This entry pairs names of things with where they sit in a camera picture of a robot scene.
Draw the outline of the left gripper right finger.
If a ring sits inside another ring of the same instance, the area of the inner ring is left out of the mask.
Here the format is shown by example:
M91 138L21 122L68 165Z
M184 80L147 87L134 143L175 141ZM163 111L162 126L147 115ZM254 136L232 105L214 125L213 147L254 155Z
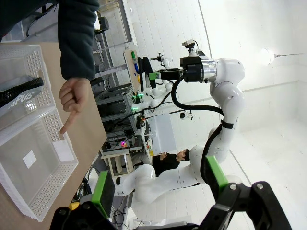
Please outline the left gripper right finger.
M215 157L201 163L201 176L215 204L199 225L200 230L225 230L236 212L248 215L256 230L290 230L292 227L271 186L266 181L251 187L229 182Z

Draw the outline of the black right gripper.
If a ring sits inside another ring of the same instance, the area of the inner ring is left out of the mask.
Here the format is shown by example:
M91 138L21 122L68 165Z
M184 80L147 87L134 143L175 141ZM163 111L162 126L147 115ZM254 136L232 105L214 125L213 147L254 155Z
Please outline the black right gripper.
M203 75L203 64L199 56L188 56L180 59L179 68L162 69L159 72L149 74L149 80L179 80L182 78L185 82L200 82Z

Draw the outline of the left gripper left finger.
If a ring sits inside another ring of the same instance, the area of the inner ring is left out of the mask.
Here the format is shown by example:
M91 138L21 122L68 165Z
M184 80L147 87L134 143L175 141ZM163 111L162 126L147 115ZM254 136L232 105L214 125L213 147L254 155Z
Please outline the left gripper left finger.
M114 230L109 221L115 185L109 171L102 171L89 201L74 210L59 207L53 216L51 230Z

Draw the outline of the person's left hand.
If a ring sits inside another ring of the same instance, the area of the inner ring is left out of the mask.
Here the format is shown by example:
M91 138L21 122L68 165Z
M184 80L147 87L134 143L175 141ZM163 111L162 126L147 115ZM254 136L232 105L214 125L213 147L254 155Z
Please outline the person's left hand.
M61 134L69 130L84 109L89 97L89 88L90 81L86 78L70 78L62 85L59 99L63 110L70 114L60 130Z

